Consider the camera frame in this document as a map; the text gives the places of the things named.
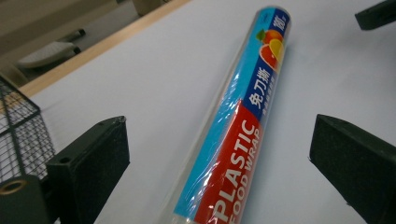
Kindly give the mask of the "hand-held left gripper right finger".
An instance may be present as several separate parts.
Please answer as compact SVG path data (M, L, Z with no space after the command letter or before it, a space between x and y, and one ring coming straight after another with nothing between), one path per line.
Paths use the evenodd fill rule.
M396 224L396 147L342 119L317 115L310 161L367 224Z

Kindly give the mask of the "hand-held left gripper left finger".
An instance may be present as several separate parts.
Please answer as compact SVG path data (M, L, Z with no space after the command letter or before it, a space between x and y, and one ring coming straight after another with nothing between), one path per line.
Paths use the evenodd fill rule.
M93 224L130 164L126 118L102 120L46 163L62 224Z

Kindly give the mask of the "blue red plastic wrap roll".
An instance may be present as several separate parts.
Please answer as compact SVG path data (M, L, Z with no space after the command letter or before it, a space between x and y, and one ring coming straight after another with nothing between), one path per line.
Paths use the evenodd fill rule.
M260 155L290 31L260 9L155 224L239 224Z

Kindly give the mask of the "grey chair base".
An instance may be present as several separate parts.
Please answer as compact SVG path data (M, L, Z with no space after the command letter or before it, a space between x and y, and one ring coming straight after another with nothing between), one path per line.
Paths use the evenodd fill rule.
M17 65L23 68L32 69L54 63L71 55L72 53L77 55L81 53L81 49L72 43L72 40L83 37L85 34L86 32L84 29L78 29L74 33L61 38L58 41L51 42L45 47L18 60Z

